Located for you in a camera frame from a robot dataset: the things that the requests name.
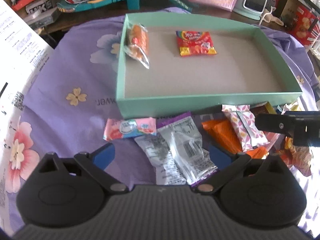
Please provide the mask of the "pink blue candy packet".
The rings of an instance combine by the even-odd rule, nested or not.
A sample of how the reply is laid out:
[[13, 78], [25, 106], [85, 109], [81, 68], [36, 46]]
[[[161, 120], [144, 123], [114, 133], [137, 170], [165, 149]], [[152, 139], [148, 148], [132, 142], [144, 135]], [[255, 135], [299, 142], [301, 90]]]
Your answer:
[[112, 141], [156, 134], [157, 127], [156, 119], [154, 118], [127, 120], [108, 119], [104, 129], [103, 139], [106, 141]]

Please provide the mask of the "silver purple snack packet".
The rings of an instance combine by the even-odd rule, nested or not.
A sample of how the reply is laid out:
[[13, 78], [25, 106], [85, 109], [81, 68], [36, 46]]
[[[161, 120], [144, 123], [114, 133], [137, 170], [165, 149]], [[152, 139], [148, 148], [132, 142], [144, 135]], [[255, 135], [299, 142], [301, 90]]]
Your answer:
[[218, 171], [191, 113], [157, 124], [156, 135], [135, 138], [154, 168], [157, 185], [196, 185]]

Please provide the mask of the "teal cardboard tray box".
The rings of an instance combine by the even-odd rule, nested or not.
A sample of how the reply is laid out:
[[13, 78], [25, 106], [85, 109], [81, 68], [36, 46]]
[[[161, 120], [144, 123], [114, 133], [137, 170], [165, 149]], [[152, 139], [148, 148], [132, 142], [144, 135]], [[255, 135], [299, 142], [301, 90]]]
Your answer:
[[[291, 69], [255, 25], [225, 18], [144, 12], [127, 14], [124, 29], [149, 35], [149, 68], [119, 50], [116, 102], [125, 119], [201, 112], [229, 104], [282, 105], [302, 90]], [[207, 31], [216, 55], [182, 57], [176, 31]]]

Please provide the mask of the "red cookie box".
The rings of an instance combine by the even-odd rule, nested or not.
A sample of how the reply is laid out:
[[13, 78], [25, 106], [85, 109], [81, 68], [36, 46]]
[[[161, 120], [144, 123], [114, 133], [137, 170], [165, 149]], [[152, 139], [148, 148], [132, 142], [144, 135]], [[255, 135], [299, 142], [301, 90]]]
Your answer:
[[304, 47], [313, 45], [319, 38], [319, 15], [300, 5], [293, 18], [290, 34]]

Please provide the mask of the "pink floral snack packet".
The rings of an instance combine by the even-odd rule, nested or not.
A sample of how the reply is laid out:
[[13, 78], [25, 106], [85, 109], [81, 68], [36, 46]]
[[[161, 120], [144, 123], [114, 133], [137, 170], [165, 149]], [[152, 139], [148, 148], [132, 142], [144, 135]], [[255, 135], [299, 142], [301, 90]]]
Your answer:
[[264, 132], [255, 125], [255, 116], [250, 111], [250, 105], [222, 105], [222, 112], [231, 122], [243, 152], [268, 144]]

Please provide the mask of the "teal toy track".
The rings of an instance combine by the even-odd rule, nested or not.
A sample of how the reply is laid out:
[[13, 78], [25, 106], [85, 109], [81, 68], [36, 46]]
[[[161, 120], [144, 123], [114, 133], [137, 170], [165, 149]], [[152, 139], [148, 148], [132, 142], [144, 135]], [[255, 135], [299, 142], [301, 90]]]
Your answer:
[[[127, 9], [129, 10], [139, 10], [140, 9], [140, 0], [92, 0], [87, 2], [80, 2], [78, 4], [70, 4], [65, 0], [57, 2], [56, 6], [60, 12], [71, 13], [71, 12], [81, 12], [97, 9], [104, 7], [110, 4], [118, 3], [125, 1]], [[168, 0], [173, 3], [175, 6], [184, 9], [188, 12], [192, 12], [194, 5], [187, 2], [186, 0]]]

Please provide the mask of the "white printed paper sheet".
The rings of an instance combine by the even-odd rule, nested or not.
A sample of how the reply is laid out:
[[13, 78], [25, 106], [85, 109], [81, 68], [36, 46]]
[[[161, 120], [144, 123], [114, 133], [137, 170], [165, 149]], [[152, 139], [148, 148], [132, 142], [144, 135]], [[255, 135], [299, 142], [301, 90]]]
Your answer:
[[23, 99], [53, 48], [1, 0], [1, 120], [22, 110]]

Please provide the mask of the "orange clear snack bag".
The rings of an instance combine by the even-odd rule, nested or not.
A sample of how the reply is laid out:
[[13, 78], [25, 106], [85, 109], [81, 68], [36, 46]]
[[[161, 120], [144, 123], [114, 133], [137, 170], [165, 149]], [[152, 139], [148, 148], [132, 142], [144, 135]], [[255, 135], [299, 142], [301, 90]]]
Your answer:
[[125, 53], [140, 62], [146, 69], [150, 68], [149, 33], [141, 24], [130, 23], [126, 29]]

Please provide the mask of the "orange snack packet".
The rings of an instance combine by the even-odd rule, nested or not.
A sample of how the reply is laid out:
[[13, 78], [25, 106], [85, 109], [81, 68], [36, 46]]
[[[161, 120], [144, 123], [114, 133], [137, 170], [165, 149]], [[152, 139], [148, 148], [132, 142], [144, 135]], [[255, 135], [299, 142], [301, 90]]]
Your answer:
[[236, 154], [242, 152], [242, 146], [231, 122], [228, 119], [202, 122], [203, 129], [225, 150]]

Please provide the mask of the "red rainbow candy packet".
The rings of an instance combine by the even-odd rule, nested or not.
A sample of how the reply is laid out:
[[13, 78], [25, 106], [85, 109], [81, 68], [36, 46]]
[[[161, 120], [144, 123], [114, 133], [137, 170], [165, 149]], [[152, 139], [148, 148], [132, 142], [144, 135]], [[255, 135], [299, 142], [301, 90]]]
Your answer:
[[176, 37], [182, 57], [217, 54], [211, 35], [207, 31], [176, 31]]

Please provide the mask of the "purple floral cloth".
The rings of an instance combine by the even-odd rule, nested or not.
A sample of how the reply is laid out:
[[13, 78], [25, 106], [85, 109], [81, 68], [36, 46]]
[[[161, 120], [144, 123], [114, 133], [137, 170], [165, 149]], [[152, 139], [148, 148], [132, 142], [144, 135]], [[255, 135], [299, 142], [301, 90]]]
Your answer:
[[[88, 21], [71, 28], [52, 51], [48, 61], [34, 76], [26, 92], [16, 92], [12, 105], [17, 117], [11, 118], [12, 139], [4, 142], [11, 155], [15, 140], [24, 144], [25, 159], [20, 170], [6, 174], [8, 217], [14, 234], [24, 222], [16, 207], [17, 191], [36, 164], [47, 152], [71, 158], [80, 151], [103, 146], [107, 118], [121, 116], [116, 104], [116, 79], [119, 44], [124, 15]], [[302, 45], [289, 34], [265, 26], [261, 30], [279, 50], [303, 91], [299, 106], [316, 109], [312, 88], [318, 80], [309, 56]], [[80, 88], [86, 101], [74, 106], [68, 94]], [[133, 184], [153, 184], [155, 172], [145, 153], [133, 139], [115, 142], [116, 156], [106, 172], [117, 180]], [[303, 176], [295, 167], [290, 170], [306, 193], [307, 207], [299, 227], [319, 235], [319, 151], [313, 152], [312, 175]]]

